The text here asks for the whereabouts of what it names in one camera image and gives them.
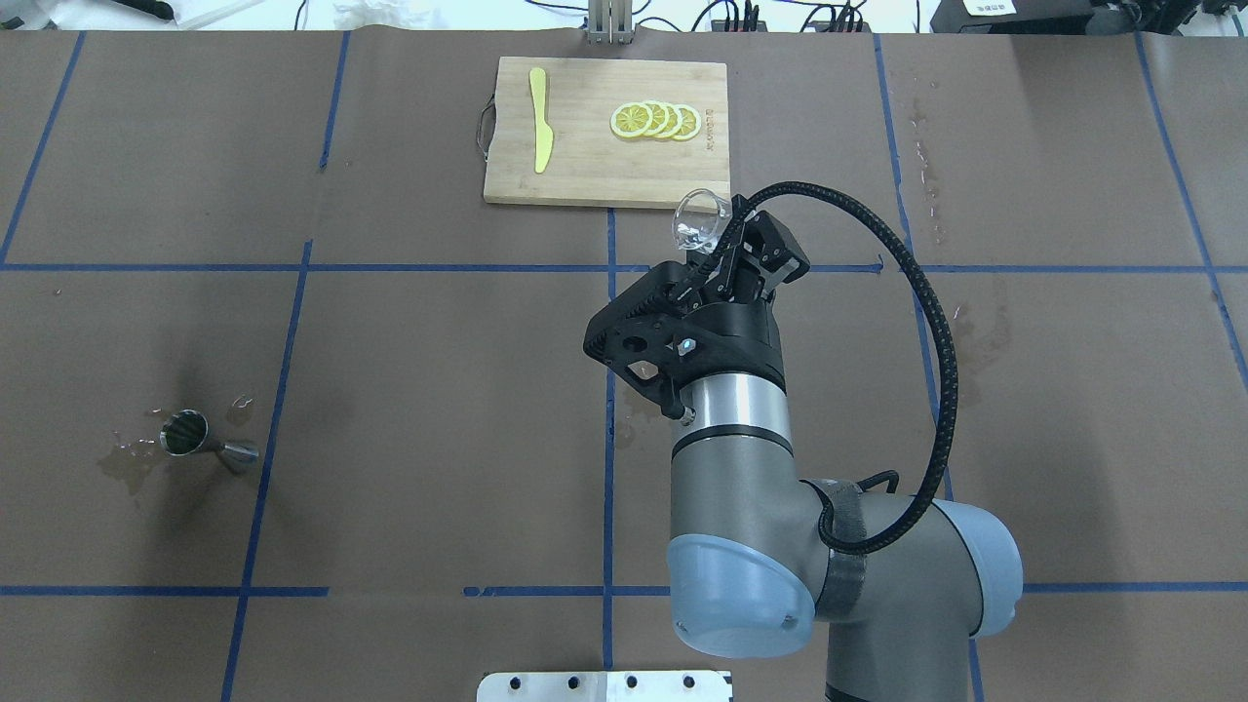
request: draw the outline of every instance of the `knife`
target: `knife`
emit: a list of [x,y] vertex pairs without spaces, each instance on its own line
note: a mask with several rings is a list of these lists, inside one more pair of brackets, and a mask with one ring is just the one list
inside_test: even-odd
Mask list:
[[547,84],[544,69],[533,67],[529,70],[529,90],[533,91],[533,124],[537,126],[533,170],[540,174],[550,162],[550,150],[554,147],[554,130],[545,121]]

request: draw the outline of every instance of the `wooden cutting board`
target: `wooden cutting board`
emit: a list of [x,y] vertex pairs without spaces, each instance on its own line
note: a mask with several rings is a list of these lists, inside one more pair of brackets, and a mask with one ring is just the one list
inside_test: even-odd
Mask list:
[[[547,122],[554,130],[542,174],[533,170],[534,66],[547,71]],[[615,109],[643,100],[698,109],[701,134],[689,141],[615,136]],[[494,104],[487,202],[671,209],[698,187],[731,196],[724,64],[503,56]]]

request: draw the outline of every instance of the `metal jigger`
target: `metal jigger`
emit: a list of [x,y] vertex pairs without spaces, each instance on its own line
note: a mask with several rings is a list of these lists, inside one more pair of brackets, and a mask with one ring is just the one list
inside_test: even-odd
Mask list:
[[208,420],[195,410],[182,410],[165,421],[160,430],[160,445],[170,456],[213,452],[230,472],[241,473],[260,458],[260,451],[250,441],[221,441],[208,432]]

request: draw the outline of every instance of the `sliced lemon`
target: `sliced lemon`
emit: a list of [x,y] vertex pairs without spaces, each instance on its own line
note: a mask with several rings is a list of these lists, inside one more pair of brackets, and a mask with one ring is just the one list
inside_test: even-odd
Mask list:
[[681,110],[678,110],[675,105],[671,105],[669,102],[664,102],[663,109],[671,114],[671,124],[668,125],[668,129],[660,131],[659,134],[655,134],[654,137],[671,139],[673,136],[680,132],[680,125],[684,124],[686,117],[684,116],[684,112]]
[[625,102],[612,112],[612,131],[620,139],[636,139],[650,129],[654,111],[645,102]]
[[673,141],[689,141],[701,131],[701,112],[689,105],[673,105],[680,112],[680,130],[671,135]]
[[646,136],[654,136],[660,131],[668,129],[671,125],[671,112],[668,110],[669,102],[660,102],[658,100],[646,100],[645,105],[650,107],[650,112],[654,115],[650,117],[650,127],[645,130]]

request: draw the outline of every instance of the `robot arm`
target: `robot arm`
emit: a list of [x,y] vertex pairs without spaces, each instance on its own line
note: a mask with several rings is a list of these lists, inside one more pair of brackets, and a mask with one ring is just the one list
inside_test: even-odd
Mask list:
[[[827,700],[961,701],[966,640],[1008,625],[1022,565],[992,515],[931,498],[952,440],[952,346],[941,368],[953,401],[942,395],[919,495],[797,480],[773,305],[810,262],[756,206],[768,192],[817,187],[734,199],[718,242],[651,269],[594,316],[584,349],[674,420],[668,566],[681,641],[729,658],[784,656],[819,618],[831,625]],[[860,207],[904,271],[909,259],[911,282],[921,279],[884,222],[825,191]],[[924,295],[934,329],[943,325],[930,286]]]

